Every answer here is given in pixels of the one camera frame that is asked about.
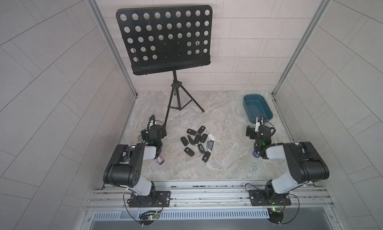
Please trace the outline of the white oval key fob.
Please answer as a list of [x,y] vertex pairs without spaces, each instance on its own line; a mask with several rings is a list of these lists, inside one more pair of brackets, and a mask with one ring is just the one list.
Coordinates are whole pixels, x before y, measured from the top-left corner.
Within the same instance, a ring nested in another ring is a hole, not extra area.
[[208,138],[212,141],[216,141],[216,138],[211,133],[208,134]]

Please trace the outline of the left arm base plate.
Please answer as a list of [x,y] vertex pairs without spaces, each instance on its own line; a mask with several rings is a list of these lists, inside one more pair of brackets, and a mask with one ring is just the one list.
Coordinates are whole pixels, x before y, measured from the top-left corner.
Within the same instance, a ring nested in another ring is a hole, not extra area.
[[133,194],[129,199],[129,208],[162,208],[169,207],[171,191],[156,191],[148,196]]

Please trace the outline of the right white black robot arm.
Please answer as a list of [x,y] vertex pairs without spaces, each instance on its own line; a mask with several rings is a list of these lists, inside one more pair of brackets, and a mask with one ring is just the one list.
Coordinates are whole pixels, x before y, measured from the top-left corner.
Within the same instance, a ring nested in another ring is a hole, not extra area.
[[246,136],[255,140],[253,156],[266,160],[286,160],[288,171],[280,177],[267,181],[263,190],[250,190],[250,198],[256,205],[290,205],[289,192],[312,182],[326,180],[330,171],[313,144],[309,141],[299,143],[272,143],[274,126],[265,125],[265,116],[256,119],[255,127],[246,127]]

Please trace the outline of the black VW key bottom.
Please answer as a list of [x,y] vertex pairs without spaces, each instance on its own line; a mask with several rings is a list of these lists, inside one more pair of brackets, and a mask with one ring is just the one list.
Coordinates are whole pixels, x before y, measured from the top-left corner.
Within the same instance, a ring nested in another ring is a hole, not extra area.
[[203,157],[202,157],[202,161],[207,163],[209,158],[210,158],[210,155],[211,153],[209,151],[206,151],[204,154],[203,154]]

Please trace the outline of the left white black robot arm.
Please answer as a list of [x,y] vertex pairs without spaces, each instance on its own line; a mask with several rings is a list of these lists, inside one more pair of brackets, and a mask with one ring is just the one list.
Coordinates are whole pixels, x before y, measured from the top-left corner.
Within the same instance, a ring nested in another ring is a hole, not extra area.
[[145,160],[164,162],[162,139],[167,135],[165,126],[155,115],[149,118],[147,128],[141,131],[141,142],[134,145],[118,144],[103,174],[103,182],[132,191],[137,197],[154,198],[155,184],[141,177]]

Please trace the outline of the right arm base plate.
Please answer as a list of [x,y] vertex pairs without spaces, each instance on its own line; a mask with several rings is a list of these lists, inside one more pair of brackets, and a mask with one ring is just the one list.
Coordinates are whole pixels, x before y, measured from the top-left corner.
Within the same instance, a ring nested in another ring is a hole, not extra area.
[[288,194],[269,194],[265,190],[248,190],[252,206],[290,206],[291,200]]

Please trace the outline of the teal plastic storage box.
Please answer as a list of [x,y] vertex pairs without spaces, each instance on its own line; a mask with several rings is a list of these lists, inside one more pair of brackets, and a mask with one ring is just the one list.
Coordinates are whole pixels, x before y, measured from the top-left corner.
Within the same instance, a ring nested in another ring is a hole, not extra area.
[[266,120],[273,119],[273,113],[264,96],[260,94],[248,94],[243,97],[243,106],[249,121],[256,124],[256,119],[265,116]]

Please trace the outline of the silver BMW car key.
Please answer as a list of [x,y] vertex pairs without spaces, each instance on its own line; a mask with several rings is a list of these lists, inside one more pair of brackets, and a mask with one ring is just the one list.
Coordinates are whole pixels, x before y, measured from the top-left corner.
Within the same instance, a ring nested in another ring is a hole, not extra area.
[[211,151],[212,151],[212,149],[213,149],[213,145],[214,145],[214,141],[212,141],[212,140],[208,140],[208,141],[207,141],[206,149],[207,149],[208,152],[211,152]]

